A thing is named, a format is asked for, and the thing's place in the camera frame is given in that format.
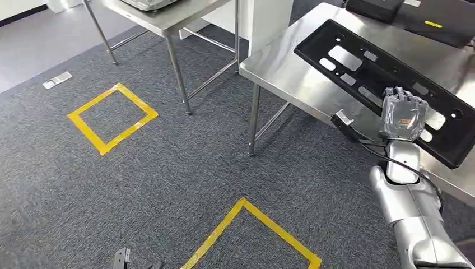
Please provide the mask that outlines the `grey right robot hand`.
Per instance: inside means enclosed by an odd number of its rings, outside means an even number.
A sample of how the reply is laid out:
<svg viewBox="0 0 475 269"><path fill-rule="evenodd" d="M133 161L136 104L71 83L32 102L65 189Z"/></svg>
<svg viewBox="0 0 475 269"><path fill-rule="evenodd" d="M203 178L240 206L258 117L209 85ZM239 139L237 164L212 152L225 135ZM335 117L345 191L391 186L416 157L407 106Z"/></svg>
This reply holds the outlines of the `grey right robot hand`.
<svg viewBox="0 0 475 269"><path fill-rule="evenodd" d="M387 87L379 132L389 139L414 141L426 124L428 103L402 87Z"/></svg>

